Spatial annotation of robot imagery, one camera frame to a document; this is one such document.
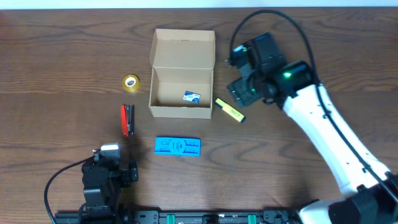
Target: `green led light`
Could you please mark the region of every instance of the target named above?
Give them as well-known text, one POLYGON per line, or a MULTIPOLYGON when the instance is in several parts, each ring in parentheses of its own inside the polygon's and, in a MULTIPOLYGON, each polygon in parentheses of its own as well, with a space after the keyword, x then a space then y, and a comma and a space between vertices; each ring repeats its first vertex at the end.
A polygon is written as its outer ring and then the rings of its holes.
POLYGON ((290 72, 285 72, 284 73, 284 77, 285 78, 290 78, 292 76, 292 74, 290 72))

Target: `roll of tape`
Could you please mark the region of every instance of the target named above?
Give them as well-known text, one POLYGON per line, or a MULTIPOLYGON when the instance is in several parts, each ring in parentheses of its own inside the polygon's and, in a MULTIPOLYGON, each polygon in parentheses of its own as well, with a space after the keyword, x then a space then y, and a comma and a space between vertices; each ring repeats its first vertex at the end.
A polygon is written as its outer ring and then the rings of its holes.
POLYGON ((123 79, 123 88, 126 91, 134 92, 139 88, 139 79, 136 75, 128 75, 123 79))

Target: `box lid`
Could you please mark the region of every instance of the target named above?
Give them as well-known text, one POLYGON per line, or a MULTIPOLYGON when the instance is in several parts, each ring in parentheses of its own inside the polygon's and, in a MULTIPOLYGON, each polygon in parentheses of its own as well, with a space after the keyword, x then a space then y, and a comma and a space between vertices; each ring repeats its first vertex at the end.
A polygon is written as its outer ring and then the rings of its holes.
POLYGON ((156 29, 150 63, 154 68, 207 68, 215 63, 212 30, 156 29))

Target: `cardboard box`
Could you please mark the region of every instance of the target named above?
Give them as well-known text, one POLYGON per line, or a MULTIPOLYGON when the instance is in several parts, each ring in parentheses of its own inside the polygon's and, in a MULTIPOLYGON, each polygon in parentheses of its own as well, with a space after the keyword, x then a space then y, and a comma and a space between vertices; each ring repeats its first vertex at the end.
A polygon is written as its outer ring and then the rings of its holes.
POLYGON ((150 50, 154 117, 211 118, 215 39, 214 31, 156 29, 150 50), (186 91, 200 94, 199 103, 183 100, 186 91))

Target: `highlighter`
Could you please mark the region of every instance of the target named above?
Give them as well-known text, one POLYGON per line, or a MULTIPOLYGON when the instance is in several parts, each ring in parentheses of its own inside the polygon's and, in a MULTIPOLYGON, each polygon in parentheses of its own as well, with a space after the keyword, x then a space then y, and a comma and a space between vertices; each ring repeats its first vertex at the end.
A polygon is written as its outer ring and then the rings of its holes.
POLYGON ((223 111, 231 115, 233 118, 235 118, 235 120, 239 121, 240 123, 243 123, 246 120, 246 117, 243 114, 241 114, 239 111, 234 109, 229 104, 222 101, 220 98, 218 98, 215 101, 215 104, 219 106, 221 109, 223 109, 223 111))

